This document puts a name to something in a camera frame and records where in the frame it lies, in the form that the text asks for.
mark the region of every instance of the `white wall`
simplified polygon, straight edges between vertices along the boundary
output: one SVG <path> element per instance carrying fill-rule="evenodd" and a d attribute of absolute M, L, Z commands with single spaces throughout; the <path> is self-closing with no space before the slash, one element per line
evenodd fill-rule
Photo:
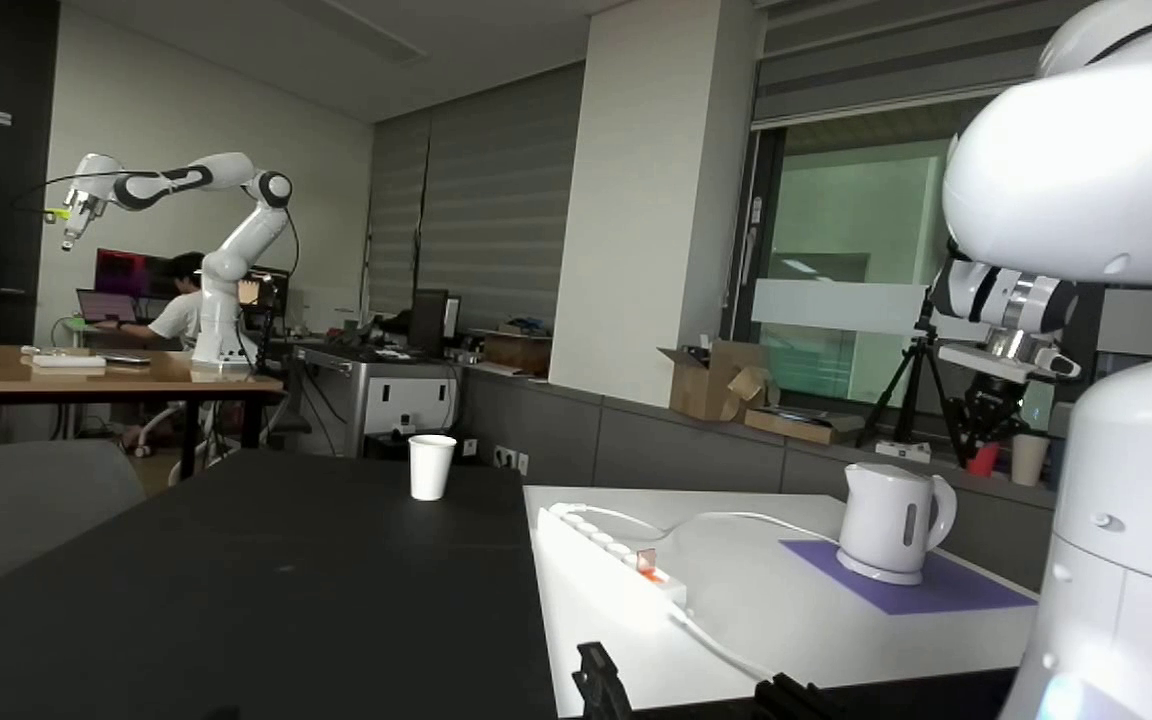
<path fill-rule="evenodd" d="M 334 327 L 359 310 L 371 123 L 281 94 L 65 5 L 47 174 L 68 174 L 93 149 L 147 171 L 239 149 L 260 168 L 287 171 L 300 230 L 287 318 Z M 59 227 L 47 227 L 38 339 L 75 310 L 74 289 L 93 284 L 97 248 L 214 252 L 247 211 L 243 191 L 167 197 L 147 211 L 114 208 L 75 252 L 59 252 Z M 260 254 L 273 268 L 294 259 L 294 230 Z"/>
<path fill-rule="evenodd" d="M 592 18 L 551 385 L 664 405 L 660 348 L 720 330 L 753 47 L 753 7 L 733 0 Z"/>

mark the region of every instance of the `electric kettle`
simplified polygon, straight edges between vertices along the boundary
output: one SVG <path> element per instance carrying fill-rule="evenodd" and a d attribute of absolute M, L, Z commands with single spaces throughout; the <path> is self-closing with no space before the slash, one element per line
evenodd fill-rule
<path fill-rule="evenodd" d="M 946 476 L 917 476 L 898 463 L 850 463 L 850 512 L 839 563 L 885 582 L 921 582 L 926 556 L 938 549 L 961 498 Z"/>

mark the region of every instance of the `desk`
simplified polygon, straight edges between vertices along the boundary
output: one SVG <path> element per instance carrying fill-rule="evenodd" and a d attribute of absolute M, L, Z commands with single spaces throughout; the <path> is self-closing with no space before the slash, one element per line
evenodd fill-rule
<path fill-rule="evenodd" d="M 237 453 L 0 581 L 0 720 L 535 720 L 521 486 Z"/>
<path fill-rule="evenodd" d="M 260 407 L 281 395 L 273 377 L 194 377 L 189 356 L 144 353 L 144 366 L 109 365 L 99 377 L 38 370 L 19 348 L 0 342 L 0 405 L 105 405 L 105 399 L 183 399 L 179 476 L 194 476 L 196 410 L 205 399 L 243 405 L 243 449 L 260 443 Z"/>
<path fill-rule="evenodd" d="M 579 667 L 578 643 L 583 640 L 599 640 L 612 652 L 634 709 L 753 697 L 753 680 L 618 588 L 621 581 L 607 573 L 618 563 L 590 569 L 539 534 L 535 519 L 549 503 L 597 503 L 650 525 L 695 512 L 760 512 L 803 529 L 703 519 L 690 525 L 657 556 L 664 573 L 690 582 L 690 609 L 707 636 L 767 676 L 784 672 L 798 682 L 862 687 L 1017 667 L 1036 620 L 1036 604 L 1019 588 L 1010 588 L 1019 592 L 1017 609 L 885 617 L 863 604 L 784 549 L 784 540 L 839 531 L 843 503 L 832 496 L 532 483 L 524 498 L 559 715 L 579 715 L 571 672 Z M 630 545 L 653 540 L 653 531 L 618 515 L 583 519 Z"/>

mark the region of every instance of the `tripod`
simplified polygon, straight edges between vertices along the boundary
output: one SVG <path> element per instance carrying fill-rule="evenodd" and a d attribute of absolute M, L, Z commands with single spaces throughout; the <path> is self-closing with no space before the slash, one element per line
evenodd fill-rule
<path fill-rule="evenodd" d="M 914 323 L 914 339 L 905 342 L 902 365 L 898 365 L 887 388 L 881 393 L 881 399 L 878 399 L 872 410 L 863 416 L 863 426 L 862 426 L 862 434 L 858 434 L 858 449 L 863 449 L 863 443 L 878 434 L 878 426 L 881 426 L 881 418 L 885 418 L 885 410 L 887 410 L 887 405 L 893 405 L 893 393 L 902 388 L 902 377 L 907 377 L 907 381 L 905 381 L 905 399 L 902 399 L 898 432 L 893 432 L 893 434 L 898 434 L 898 438 L 907 438 L 914 416 L 917 416 L 917 399 L 921 399 L 926 366 L 934 370 L 934 385 L 938 385 L 938 399 L 941 399 L 941 416 L 946 416 L 946 426 L 949 426 L 952 454 L 957 454 L 961 463 L 968 463 L 966 443 L 961 443 L 961 432 L 957 432 L 957 418 L 952 418 L 952 407 L 949 407 L 949 395 L 946 395 L 941 365 L 938 365 L 938 323 L 934 323 L 934 298 L 927 298 L 927 297 L 926 297 L 921 318 Z"/>

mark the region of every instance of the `white cup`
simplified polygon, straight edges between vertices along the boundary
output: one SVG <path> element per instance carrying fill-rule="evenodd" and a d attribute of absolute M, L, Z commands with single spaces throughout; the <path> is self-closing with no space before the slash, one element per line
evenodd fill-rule
<path fill-rule="evenodd" d="M 1011 483 L 1040 483 L 1050 460 L 1050 434 L 1017 432 L 1011 434 Z"/>
<path fill-rule="evenodd" d="M 409 434 L 414 498 L 443 498 L 453 453 L 456 434 Z"/>

